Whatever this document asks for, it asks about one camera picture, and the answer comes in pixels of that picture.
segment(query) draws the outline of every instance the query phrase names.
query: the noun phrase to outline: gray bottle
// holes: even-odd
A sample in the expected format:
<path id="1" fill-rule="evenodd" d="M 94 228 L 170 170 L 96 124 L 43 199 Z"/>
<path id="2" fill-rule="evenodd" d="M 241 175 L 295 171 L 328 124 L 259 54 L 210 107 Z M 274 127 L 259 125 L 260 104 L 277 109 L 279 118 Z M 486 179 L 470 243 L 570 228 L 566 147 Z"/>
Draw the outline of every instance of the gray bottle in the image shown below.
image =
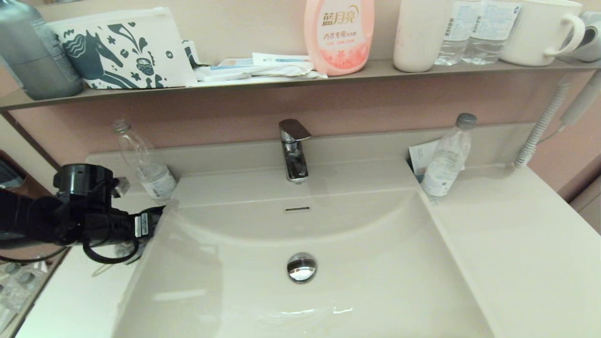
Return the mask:
<path id="1" fill-rule="evenodd" d="M 0 0 L 0 64 L 34 100 L 73 96 L 81 77 L 34 7 Z"/>

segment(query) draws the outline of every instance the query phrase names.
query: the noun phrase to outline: shelf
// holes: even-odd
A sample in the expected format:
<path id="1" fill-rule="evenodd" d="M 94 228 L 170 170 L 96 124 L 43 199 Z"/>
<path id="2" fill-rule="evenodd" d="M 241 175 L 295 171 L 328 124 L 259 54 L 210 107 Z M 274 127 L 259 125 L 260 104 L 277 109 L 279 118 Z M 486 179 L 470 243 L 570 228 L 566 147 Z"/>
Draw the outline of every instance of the shelf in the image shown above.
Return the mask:
<path id="1" fill-rule="evenodd" d="M 222 85 L 197 87 L 161 88 L 161 89 L 138 89 L 138 90 L 93 90 L 87 88 L 81 94 L 59 99 L 39 100 L 30 99 L 22 90 L 14 91 L 0 98 L 0 111 L 32 108 L 39 106 L 51 106 L 64 103 L 87 102 L 92 100 L 117 99 L 122 97 L 134 97 L 144 95 L 168 94 L 168 93 L 199 93 L 209 90 L 231 90 L 247 88 L 281 88 L 300 87 L 309 85 L 327 85 L 347 82 L 382 81 L 390 79 L 425 78 L 428 76 L 465 75 L 465 74 L 489 74 L 489 73 L 543 73 L 543 72 L 589 72 L 601 69 L 599 63 L 573 63 L 569 64 L 561 60 L 555 60 L 547 67 L 523 67 L 499 61 L 487 66 L 475 66 L 460 63 L 455 66 L 434 66 L 426 73 L 404 73 L 398 71 L 392 65 L 392 60 L 369 61 L 365 67 L 354 74 L 331 77 L 322 80 L 297 80 L 287 82 L 262 82 L 262 83 L 239 83 L 232 82 Z"/>

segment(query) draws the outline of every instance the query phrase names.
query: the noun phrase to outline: sink basin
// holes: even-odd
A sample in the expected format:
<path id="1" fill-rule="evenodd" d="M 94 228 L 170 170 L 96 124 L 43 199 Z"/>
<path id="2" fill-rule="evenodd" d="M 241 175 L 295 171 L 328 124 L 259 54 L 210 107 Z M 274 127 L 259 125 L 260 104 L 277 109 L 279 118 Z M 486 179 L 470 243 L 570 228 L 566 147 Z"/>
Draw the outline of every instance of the sink basin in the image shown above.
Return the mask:
<path id="1" fill-rule="evenodd" d="M 114 337 L 493 337 L 437 229 L 413 188 L 172 203 Z"/>

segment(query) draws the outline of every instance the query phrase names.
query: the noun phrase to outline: white mug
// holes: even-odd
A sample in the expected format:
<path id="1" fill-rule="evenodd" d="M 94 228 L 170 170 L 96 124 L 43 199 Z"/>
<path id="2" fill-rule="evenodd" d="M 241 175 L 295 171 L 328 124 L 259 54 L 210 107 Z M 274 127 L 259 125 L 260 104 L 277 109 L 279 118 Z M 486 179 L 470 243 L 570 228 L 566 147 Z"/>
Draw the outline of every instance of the white mug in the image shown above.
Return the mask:
<path id="1" fill-rule="evenodd" d="M 501 59 L 523 66 L 550 65 L 573 52 L 584 38 L 582 4 L 568 0 L 524 0 L 520 16 L 505 43 Z M 562 48 L 573 30 L 572 40 Z"/>

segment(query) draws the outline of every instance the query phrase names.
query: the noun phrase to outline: plastic water bottle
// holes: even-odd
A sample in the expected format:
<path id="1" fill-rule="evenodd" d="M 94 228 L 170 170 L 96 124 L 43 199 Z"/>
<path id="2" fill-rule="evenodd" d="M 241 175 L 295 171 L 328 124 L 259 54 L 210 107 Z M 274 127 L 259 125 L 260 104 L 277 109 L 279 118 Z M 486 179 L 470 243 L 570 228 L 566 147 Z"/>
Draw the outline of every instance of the plastic water bottle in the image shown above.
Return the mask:
<path id="1" fill-rule="evenodd" d="M 521 8 L 518 2 L 485 0 L 462 60 L 478 65 L 497 62 Z"/>
<path id="2" fill-rule="evenodd" d="M 472 114 L 460 114 L 453 130 L 438 142 L 421 182 L 421 187 L 432 204 L 440 203 L 446 196 L 465 165 L 472 147 L 471 130 L 477 121 Z"/>
<path id="3" fill-rule="evenodd" d="M 480 13 L 481 2 L 456 1 L 453 4 L 451 19 L 445 32 L 441 52 L 435 64 L 452 66 L 461 62 L 463 52 L 468 46 L 468 40 L 474 31 Z"/>
<path id="4" fill-rule="evenodd" d="M 34 293 L 41 285 L 41 278 L 38 278 L 38 276 L 34 275 L 33 272 L 27 271 L 19 276 L 17 282 L 25 290 L 29 291 L 30 293 Z"/>
<path id="5" fill-rule="evenodd" d="M 15 312 L 20 312 L 31 296 L 31 292 L 17 282 L 21 271 L 21 266 L 16 263 L 9 263 L 4 267 L 8 276 L 2 281 L 2 305 Z"/>
<path id="6" fill-rule="evenodd" d="M 77 71 L 34 7 L 0 0 L 0 65 L 34 100 L 73 96 L 83 89 Z"/>
<path id="7" fill-rule="evenodd" d="M 6 302 L 5 297 L 7 297 L 7 293 L 4 292 L 4 285 L 0 284 L 0 334 L 4 332 L 4 329 L 17 315 L 17 311 L 4 304 Z"/>
<path id="8" fill-rule="evenodd" d="M 157 204 L 167 203 L 176 182 L 167 166 L 156 158 L 152 144 L 133 132 L 131 124 L 125 120 L 116 121 L 113 127 L 119 134 L 121 155 L 144 189 Z"/>

